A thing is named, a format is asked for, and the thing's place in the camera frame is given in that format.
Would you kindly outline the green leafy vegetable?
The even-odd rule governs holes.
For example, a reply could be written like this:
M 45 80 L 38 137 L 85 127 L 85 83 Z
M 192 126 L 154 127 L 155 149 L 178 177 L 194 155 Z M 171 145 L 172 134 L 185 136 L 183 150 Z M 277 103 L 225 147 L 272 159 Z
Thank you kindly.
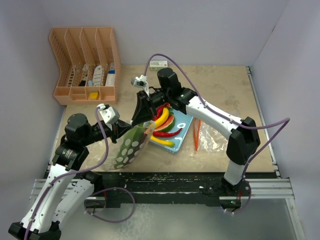
M 143 128 L 143 124 L 135 126 L 125 134 L 119 152 L 115 158 L 115 169 L 122 169 L 135 159 L 135 147 L 138 145 L 138 142 L 135 140 L 137 128 Z

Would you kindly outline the orange purple papaya slice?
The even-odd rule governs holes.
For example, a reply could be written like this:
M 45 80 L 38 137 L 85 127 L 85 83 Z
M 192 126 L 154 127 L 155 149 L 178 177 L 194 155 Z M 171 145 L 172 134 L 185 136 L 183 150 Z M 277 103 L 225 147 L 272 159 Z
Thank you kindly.
M 150 137 L 153 133 L 151 128 L 138 127 L 135 134 L 135 141 L 138 142 L 138 145 L 135 147 L 134 157 L 137 158 L 139 154 L 144 150 L 145 146 L 150 140 Z

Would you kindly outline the clear polka dot zip bag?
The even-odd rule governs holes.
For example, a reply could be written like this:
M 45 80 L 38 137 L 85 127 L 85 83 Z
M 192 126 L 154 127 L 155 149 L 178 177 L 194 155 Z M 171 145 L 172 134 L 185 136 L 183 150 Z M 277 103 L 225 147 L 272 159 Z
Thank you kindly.
M 109 144 L 108 157 L 102 168 L 104 171 L 114 171 L 127 168 L 149 142 L 156 123 L 151 120 L 134 126 L 126 132 L 116 144 Z

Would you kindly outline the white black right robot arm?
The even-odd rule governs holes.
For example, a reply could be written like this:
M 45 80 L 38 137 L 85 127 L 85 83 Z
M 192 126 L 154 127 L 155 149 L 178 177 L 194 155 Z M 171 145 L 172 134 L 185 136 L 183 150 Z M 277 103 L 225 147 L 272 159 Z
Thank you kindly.
M 153 93 L 149 92 L 147 77 L 134 77 L 131 84 L 139 88 L 136 94 L 137 105 L 132 117 L 132 125 L 150 121 L 156 115 L 156 109 L 166 103 L 185 115 L 201 120 L 217 130 L 228 141 L 226 154 L 229 158 L 224 174 L 222 190 L 228 196 L 240 190 L 245 166 L 261 144 L 255 121 L 247 117 L 241 119 L 230 115 L 200 99 L 200 94 L 183 87 L 177 74 L 171 68 L 163 68 L 157 72 L 160 84 Z

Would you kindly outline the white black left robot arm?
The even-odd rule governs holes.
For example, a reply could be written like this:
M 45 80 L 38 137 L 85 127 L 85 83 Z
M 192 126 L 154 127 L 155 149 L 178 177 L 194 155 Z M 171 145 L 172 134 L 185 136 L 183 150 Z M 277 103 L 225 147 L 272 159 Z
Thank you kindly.
M 18 240 L 60 239 L 67 220 L 86 197 L 103 191 L 100 174 L 92 167 L 80 169 L 89 155 L 87 146 L 108 139 L 115 143 L 131 129 L 131 124 L 110 113 L 94 125 L 82 113 L 71 115 L 39 195 L 25 217 L 11 224 L 9 234 Z

